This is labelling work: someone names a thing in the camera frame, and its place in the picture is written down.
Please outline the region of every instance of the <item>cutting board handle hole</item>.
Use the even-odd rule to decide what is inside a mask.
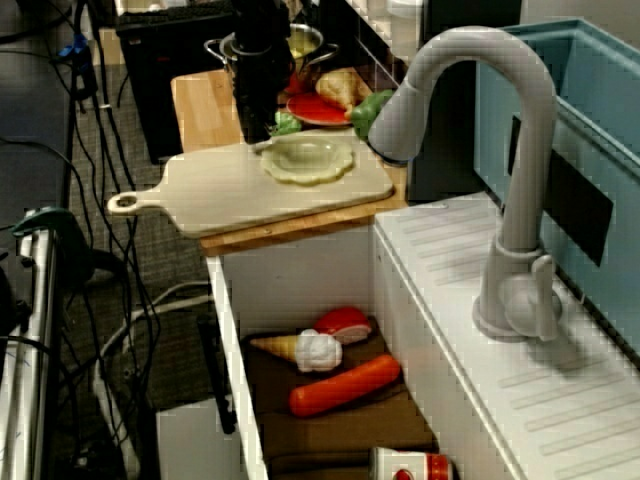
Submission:
[[[124,194],[120,198],[118,198],[117,204],[120,208],[129,208],[133,207],[137,201],[138,199],[134,195]]]

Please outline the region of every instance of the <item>gray faucet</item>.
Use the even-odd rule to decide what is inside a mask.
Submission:
[[[502,73],[518,91],[522,116],[504,222],[491,246],[473,319],[492,338],[551,340],[561,304],[551,285],[553,259],[541,249],[539,235],[556,92],[538,55],[520,39],[493,28],[463,27],[438,35],[418,52],[371,127],[369,142],[386,157],[414,158],[436,82],[446,68],[463,60],[481,61]]]

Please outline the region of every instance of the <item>red and white can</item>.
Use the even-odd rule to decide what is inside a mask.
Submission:
[[[453,480],[453,466],[444,455],[375,447],[369,456],[369,479]]]

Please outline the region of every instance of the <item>green vegetable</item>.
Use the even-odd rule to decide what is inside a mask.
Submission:
[[[355,107],[351,112],[351,123],[353,129],[361,140],[367,141],[369,129],[373,125],[383,105],[393,95],[392,90],[383,90],[381,92],[372,93],[365,98],[360,105]]]
[[[302,123],[296,117],[290,113],[276,112],[276,129],[271,135],[287,135],[299,132],[301,129]]]

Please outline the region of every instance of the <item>toy carrot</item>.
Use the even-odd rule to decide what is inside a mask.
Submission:
[[[400,364],[391,355],[380,355],[348,372],[293,389],[289,408],[297,417],[308,417],[372,392],[399,374]]]

